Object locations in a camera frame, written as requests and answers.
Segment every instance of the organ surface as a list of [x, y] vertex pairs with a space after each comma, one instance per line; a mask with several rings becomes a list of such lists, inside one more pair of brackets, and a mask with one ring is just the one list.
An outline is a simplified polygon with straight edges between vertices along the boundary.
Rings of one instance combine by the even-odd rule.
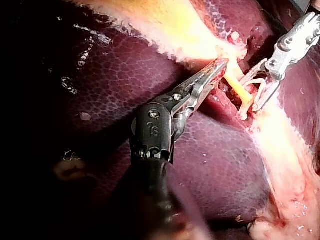
[[[72, 226], [83, 225], [90, 232], [90, 217], [130, 164], [134, 111], [223, 55], [238, 64], [176, 145], [181, 184], [211, 223], [241, 226], [258, 217], [250, 228], [253, 239], [319, 237], [319, 45], [291, 68], [262, 113], [241, 121], [232, 83], [269, 57], [285, 32], [256, 1], [51, 0], [39, 7], [37, 17], [26, 11], [21, 20], [32, 29], [34, 45], [24, 64], [35, 71], [22, 78], [31, 95], [30, 149], [47, 156], [49, 169], [64, 151], [75, 151], [95, 179], [94, 187], [92, 177], [53, 184], [52, 205], [61, 201], [68, 211], [49, 220], [48, 231], [80, 237]], [[289, 14], [282, 18], [287, 28], [294, 22]], [[27, 55], [25, 43], [19, 48]]]

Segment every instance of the screw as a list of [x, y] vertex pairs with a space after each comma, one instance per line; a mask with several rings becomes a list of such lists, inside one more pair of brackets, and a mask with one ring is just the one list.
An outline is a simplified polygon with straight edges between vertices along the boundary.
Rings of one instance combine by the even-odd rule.
[[149, 111], [149, 117], [152, 119], [157, 119], [159, 117], [159, 112], [157, 110], [150, 110]]
[[269, 63], [270, 67], [275, 67], [277, 65], [277, 61], [276, 60], [271, 60], [271, 62]]
[[285, 40], [285, 43], [286, 44], [291, 44], [293, 41], [293, 38], [292, 37], [288, 37], [286, 40]]
[[169, 98], [163, 97], [163, 98], [161, 99], [161, 101], [164, 102], [164, 103], [167, 103], [167, 102], [169, 102]]
[[182, 99], [182, 96], [181, 96], [181, 94], [176, 93], [176, 94], [173, 95], [173, 99], [176, 100], [176, 101], [180, 101]]

